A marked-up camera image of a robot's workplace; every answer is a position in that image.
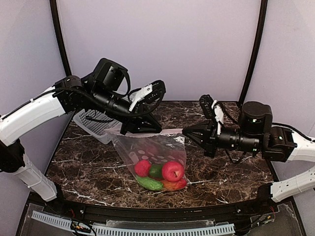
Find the green toy cucumber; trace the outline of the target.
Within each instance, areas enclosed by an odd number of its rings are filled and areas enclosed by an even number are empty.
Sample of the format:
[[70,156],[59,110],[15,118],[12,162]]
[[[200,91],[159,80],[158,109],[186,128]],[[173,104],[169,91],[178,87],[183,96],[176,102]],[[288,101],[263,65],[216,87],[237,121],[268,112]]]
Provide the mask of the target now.
[[160,191],[163,189],[163,184],[160,181],[152,179],[150,177],[136,176],[136,180],[142,187],[147,190]]

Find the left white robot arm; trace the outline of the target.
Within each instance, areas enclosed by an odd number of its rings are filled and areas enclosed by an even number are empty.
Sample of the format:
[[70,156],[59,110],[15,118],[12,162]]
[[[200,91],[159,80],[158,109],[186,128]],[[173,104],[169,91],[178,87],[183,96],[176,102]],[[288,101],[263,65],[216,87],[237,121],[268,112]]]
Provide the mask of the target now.
[[165,83],[154,81],[142,88],[118,89],[130,83],[128,70],[106,58],[84,76],[67,76],[0,118],[0,170],[20,179],[42,200],[63,197],[62,190],[49,180],[27,156],[21,137],[39,126],[77,110],[95,110],[121,123],[120,133],[159,133],[161,124],[153,116],[166,93]]

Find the clear dotted zip top bag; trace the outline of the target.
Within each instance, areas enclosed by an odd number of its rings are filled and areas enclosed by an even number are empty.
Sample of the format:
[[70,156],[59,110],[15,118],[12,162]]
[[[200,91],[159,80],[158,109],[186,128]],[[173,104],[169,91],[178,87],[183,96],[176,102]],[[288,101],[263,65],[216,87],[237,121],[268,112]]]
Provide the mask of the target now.
[[[134,171],[134,166],[141,160],[148,160],[151,166],[176,161],[182,164],[185,169],[183,179],[187,181],[186,187],[190,185],[190,181],[186,177],[187,153],[182,129],[164,129],[160,133],[127,133],[126,135],[122,135],[119,128],[112,128],[107,131],[116,152],[135,179],[137,174]],[[165,180],[164,178],[153,178],[150,175],[147,177],[160,182]]]

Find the red orange toy mango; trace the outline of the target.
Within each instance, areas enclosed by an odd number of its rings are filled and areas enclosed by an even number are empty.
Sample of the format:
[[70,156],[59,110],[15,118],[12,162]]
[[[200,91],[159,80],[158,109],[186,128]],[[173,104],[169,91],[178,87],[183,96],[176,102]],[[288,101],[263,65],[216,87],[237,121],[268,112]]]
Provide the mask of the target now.
[[162,180],[161,182],[163,184],[163,187],[169,191],[175,191],[175,190],[183,189],[187,185],[187,181],[183,178],[177,182],[169,182],[166,180]]

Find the green orange toy mango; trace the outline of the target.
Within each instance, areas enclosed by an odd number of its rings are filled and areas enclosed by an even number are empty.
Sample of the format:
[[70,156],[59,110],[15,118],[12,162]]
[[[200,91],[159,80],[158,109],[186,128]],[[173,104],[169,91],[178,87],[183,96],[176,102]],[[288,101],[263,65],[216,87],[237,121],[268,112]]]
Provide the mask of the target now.
[[158,178],[158,179],[161,179],[163,178],[162,176],[162,168],[163,168],[163,165],[161,164],[154,164],[150,167],[150,170],[149,170],[149,175],[153,178]]

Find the red toy orange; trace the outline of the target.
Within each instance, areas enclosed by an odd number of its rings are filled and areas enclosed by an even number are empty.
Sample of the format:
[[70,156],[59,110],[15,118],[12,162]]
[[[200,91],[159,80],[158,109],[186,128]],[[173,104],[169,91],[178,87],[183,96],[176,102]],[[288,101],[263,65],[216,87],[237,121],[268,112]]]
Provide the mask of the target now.
[[141,160],[134,166],[135,173],[140,177],[149,175],[151,164],[148,160]]

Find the red toy apple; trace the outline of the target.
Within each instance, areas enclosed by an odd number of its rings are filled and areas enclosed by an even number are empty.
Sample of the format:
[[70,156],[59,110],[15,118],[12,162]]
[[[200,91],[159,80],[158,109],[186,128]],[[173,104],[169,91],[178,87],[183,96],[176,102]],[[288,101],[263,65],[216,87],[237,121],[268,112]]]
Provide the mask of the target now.
[[178,182],[185,174],[185,169],[182,164],[176,161],[169,161],[163,165],[162,177],[168,182]]

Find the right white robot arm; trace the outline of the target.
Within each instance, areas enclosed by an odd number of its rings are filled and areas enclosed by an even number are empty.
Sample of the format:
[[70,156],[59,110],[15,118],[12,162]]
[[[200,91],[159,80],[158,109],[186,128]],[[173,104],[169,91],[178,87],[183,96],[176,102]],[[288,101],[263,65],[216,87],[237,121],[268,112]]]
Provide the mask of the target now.
[[246,102],[241,109],[237,129],[223,124],[228,113],[220,102],[203,96],[200,106],[206,120],[186,127],[182,133],[214,157],[217,149],[228,153],[238,150],[243,154],[261,153],[265,160],[287,162],[315,160],[315,140],[292,126],[273,122],[271,107],[260,102]]

